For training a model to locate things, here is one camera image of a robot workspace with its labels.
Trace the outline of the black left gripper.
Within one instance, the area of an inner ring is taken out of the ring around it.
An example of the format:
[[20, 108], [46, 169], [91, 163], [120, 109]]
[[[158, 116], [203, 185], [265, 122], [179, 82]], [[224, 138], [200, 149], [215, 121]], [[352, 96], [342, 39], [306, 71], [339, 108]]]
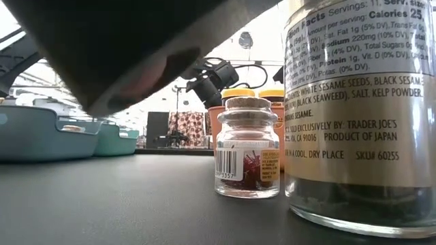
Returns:
[[102, 18], [87, 112], [106, 116], [150, 97], [280, 1], [134, 0]]

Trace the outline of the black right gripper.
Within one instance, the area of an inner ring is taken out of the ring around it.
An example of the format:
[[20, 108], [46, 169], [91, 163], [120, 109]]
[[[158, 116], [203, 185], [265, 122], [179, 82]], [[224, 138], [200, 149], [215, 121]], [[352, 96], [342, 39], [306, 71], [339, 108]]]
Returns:
[[207, 110], [221, 105], [222, 78], [219, 69], [218, 64], [212, 64], [207, 59], [197, 61], [192, 78], [186, 85], [186, 92], [194, 91]]

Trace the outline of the small pink-capped item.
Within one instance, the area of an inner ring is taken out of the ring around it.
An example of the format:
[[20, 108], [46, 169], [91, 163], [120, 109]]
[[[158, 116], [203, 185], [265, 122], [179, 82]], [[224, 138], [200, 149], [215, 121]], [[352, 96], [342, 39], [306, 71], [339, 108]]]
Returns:
[[233, 97], [217, 117], [215, 191], [228, 197], [266, 199], [280, 191], [278, 116], [271, 102]]

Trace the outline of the gold-label furikake glass jar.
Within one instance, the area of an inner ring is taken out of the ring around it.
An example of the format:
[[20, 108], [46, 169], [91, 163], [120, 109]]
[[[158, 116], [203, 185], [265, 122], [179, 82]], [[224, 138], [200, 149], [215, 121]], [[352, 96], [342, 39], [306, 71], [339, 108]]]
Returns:
[[436, 237], [432, 0], [289, 0], [285, 194], [313, 223]]

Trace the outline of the brown white dotted cloth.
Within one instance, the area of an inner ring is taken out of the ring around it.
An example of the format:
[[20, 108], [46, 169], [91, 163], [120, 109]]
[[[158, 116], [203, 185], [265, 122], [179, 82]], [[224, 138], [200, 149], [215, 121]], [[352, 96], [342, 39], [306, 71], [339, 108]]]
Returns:
[[203, 112], [171, 112], [168, 119], [168, 133], [177, 130], [188, 140], [181, 140], [181, 148], [206, 148], [206, 114]]

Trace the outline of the salmon red plastic bin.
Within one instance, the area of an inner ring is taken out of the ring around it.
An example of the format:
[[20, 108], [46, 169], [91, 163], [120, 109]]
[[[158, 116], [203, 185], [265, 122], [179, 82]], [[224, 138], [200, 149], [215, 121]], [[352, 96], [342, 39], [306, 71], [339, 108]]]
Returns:
[[[222, 105], [211, 107], [208, 109], [209, 118], [211, 120], [211, 135], [213, 139], [213, 149], [216, 149], [217, 147], [217, 134], [221, 131], [221, 123], [218, 121], [218, 115], [222, 112], [224, 112], [225, 107]], [[275, 106], [275, 103], [273, 103], [271, 110], [273, 113], [275, 113], [278, 116], [278, 121], [274, 125], [275, 133], [279, 136], [279, 150], [280, 150], [280, 170], [283, 172], [285, 167], [285, 150], [284, 150], [284, 107], [281, 106]]]

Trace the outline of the black tripod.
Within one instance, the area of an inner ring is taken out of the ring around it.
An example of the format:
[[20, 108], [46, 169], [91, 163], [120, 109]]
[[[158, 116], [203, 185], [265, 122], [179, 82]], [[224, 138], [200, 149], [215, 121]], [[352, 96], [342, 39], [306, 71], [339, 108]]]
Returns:
[[166, 135], [159, 135], [153, 139], [154, 142], [165, 142], [166, 148], [180, 148], [181, 142], [188, 142], [189, 138], [178, 130], [178, 119], [179, 119], [179, 93], [186, 89], [186, 87], [180, 87], [175, 85], [172, 91], [176, 93], [176, 112], [174, 128]]

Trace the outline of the dark ceiling fixture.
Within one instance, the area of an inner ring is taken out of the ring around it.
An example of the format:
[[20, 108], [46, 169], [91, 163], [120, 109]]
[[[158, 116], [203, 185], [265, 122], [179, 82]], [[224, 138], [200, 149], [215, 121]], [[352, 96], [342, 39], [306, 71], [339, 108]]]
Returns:
[[250, 32], [243, 31], [239, 36], [238, 43], [242, 49], [251, 49], [253, 47], [253, 38]]

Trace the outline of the black monitor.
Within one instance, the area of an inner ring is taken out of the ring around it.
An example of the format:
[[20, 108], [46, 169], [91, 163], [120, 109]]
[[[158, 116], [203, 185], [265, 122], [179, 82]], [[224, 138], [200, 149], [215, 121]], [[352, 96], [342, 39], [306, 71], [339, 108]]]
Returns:
[[166, 147], [168, 133], [168, 112], [149, 112], [146, 124], [146, 148]]

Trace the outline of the teal plastic bin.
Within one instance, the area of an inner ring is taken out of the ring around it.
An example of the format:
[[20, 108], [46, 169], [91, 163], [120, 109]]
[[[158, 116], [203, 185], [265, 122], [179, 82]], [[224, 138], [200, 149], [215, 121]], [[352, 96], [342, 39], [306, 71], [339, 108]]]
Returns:
[[121, 129], [118, 125], [102, 124], [98, 133], [94, 157], [116, 157], [134, 154], [139, 136], [137, 130]]

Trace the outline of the blue plastic bin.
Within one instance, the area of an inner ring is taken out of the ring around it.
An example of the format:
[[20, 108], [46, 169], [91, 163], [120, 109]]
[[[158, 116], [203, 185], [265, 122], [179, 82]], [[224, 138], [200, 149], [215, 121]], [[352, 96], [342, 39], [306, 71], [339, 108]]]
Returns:
[[0, 162], [92, 157], [101, 122], [59, 120], [48, 108], [0, 105]]

